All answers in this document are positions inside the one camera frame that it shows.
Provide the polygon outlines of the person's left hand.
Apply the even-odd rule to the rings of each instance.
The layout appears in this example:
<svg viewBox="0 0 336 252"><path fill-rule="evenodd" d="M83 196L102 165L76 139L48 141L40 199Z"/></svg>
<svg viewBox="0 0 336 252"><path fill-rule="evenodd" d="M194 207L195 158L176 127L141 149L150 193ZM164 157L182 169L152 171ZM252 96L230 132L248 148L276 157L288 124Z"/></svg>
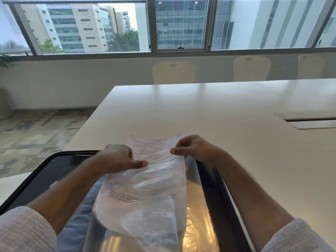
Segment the person's left hand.
<svg viewBox="0 0 336 252"><path fill-rule="evenodd" d="M125 172L134 160L132 149L124 144L108 144L93 157L93 163L103 174Z"/></svg>

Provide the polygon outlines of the person's right hand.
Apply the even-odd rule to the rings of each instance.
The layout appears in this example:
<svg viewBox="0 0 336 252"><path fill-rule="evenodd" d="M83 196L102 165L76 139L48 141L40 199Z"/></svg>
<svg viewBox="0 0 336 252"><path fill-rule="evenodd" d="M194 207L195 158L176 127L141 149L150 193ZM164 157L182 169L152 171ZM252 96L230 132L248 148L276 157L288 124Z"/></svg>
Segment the person's right hand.
<svg viewBox="0 0 336 252"><path fill-rule="evenodd" d="M174 148L190 148L193 159L206 165L213 165L222 155L223 150L199 135L189 135L180 139Z"/></svg>

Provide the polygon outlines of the clear plastic document bag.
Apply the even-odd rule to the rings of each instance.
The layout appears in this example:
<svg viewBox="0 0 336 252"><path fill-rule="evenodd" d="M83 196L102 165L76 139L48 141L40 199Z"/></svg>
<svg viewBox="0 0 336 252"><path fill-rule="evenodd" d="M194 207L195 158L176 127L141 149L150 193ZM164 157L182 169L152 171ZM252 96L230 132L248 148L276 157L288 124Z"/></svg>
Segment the clear plastic document bag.
<svg viewBox="0 0 336 252"><path fill-rule="evenodd" d="M135 238L148 252L179 250L187 221L186 165L170 149L183 137L129 137L134 160L148 165L106 176L93 206L103 227Z"/></svg>

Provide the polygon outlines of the person's right forearm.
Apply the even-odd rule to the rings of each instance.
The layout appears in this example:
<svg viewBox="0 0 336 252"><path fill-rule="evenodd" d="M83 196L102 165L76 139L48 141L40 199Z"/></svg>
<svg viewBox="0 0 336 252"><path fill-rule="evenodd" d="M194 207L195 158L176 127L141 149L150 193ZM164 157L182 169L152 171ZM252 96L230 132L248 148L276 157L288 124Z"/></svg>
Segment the person's right forearm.
<svg viewBox="0 0 336 252"><path fill-rule="evenodd" d="M214 147L210 157L259 252L336 252L306 221L294 218L232 156Z"/></svg>

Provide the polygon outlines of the person's left forearm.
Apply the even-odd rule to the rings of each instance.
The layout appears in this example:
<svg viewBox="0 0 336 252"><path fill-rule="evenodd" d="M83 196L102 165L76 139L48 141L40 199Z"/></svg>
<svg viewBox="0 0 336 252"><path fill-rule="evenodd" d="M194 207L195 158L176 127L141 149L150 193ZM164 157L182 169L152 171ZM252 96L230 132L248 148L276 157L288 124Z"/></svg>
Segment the person's left forearm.
<svg viewBox="0 0 336 252"><path fill-rule="evenodd" d="M0 252L58 252L57 235L91 187L103 176L98 155L26 206L0 216Z"/></svg>

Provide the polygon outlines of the printed paper sheet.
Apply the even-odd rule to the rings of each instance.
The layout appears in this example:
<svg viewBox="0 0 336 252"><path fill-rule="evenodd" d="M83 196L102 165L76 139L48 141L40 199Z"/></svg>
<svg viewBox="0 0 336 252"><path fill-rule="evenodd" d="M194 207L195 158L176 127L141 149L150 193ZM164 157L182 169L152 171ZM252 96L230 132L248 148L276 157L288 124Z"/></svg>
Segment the printed paper sheet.
<svg viewBox="0 0 336 252"><path fill-rule="evenodd" d="M148 161L148 166L131 169L106 178L106 194L118 202L133 203L155 199L186 197L186 166L182 156L172 155L180 132L167 140L145 139L130 136L127 145L132 149L134 160Z"/></svg>

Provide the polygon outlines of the black open suitcase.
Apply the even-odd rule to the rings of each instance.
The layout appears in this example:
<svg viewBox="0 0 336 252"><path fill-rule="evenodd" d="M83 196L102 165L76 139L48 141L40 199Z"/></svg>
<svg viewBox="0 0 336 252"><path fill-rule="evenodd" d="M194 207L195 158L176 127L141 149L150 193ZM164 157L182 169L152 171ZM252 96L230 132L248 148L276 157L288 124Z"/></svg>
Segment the black open suitcase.
<svg viewBox="0 0 336 252"><path fill-rule="evenodd" d="M0 206L0 216L24 206L77 168L97 150L58 152L44 160ZM246 235L218 171L196 161L217 238L218 252L251 252Z"/></svg>

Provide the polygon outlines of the clear plastic garment cover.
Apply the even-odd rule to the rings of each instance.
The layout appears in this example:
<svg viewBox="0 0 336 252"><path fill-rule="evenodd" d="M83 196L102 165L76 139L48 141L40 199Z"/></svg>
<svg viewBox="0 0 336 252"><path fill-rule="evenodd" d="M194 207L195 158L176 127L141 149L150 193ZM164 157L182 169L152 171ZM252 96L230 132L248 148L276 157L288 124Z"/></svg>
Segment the clear plastic garment cover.
<svg viewBox="0 0 336 252"><path fill-rule="evenodd" d="M206 203L200 171L194 159L187 157L187 223L178 233L179 244L155 247L153 252L218 252L219 246ZM133 237L103 227L95 216L89 222L83 252L146 252Z"/></svg>

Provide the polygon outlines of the cream plastic chair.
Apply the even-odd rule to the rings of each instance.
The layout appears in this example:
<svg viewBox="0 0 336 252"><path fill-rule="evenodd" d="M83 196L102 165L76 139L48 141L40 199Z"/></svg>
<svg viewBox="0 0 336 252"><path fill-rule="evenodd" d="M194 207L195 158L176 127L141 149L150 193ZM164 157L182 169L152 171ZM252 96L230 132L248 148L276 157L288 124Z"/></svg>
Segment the cream plastic chair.
<svg viewBox="0 0 336 252"><path fill-rule="evenodd" d="M326 79L328 56L322 54L301 54L298 56L297 80Z"/></svg>
<svg viewBox="0 0 336 252"><path fill-rule="evenodd" d="M155 85L193 84L196 73L195 65L189 62L161 62L153 67L153 81Z"/></svg>
<svg viewBox="0 0 336 252"><path fill-rule="evenodd" d="M266 81L270 59L263 56L239 56L233 63L233 82Z"/></svg>

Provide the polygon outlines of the blue folded garment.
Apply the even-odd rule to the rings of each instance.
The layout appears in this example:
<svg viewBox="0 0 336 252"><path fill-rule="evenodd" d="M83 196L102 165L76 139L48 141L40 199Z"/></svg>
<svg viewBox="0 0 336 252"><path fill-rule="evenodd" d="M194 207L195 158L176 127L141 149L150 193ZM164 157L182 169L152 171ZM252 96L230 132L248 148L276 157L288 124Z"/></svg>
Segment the blue folded garment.
<svg viewBox="0 0 336 252"><path fill-rule="evenodd" d="M92 209L105 177L99 178L92 186L61 233L57 236L58 252L82 252Z"/></svg>

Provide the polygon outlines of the potted green plant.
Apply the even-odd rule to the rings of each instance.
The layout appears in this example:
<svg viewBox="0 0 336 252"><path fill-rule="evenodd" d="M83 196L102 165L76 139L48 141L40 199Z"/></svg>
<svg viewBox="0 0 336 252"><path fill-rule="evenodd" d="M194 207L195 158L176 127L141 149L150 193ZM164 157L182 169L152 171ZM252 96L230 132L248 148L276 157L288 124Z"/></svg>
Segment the potted green plant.
<svg viewBox="0 0 336 252"><path fill-rule="evenodd" d="M9 118L13 112L11 93L6 86L6 70L15 67L13 58L0 52L0 121Z"/></svg>

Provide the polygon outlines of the aluminium window frame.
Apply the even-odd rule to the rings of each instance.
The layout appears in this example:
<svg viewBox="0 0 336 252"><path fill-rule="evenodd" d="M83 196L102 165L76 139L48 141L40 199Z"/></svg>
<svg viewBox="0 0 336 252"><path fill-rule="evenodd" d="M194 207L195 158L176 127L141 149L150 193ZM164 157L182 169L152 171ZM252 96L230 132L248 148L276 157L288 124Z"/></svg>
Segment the aluminium window frame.
<svg viewBox="0 0 336 252"><path fill-rule="evenodd" d="M14 57L15 61L43 61L43 60L88 60L88 59L118 59L118 58L150 58L150 57L193 57L193 56L242 56L242 55L275 55L275 54L315 54L315 53L336 53L336 47L317 48L317 42L330 18L333 9L336 7L336 0L326 0L312 34L307 41L305 48L276 48L276 49L240 49L240 50L213 50L212 37L214 33L215 10L218 0L210 0L208 8L208 18L206 19L205 41L209 45L198 49L158 49L156 35L156 18L154 16L154 0L146 0L150 52L106 52L106 53L75 53L75 54L46 54L41 49L36 40L32 39L33 32L29 28L28 21L24 21L24 12L20 4L59 4L59 3L90 3L91 0L0 0L3 4L8 4L14 15L18 27L20 28L32 55Z"/></svg>

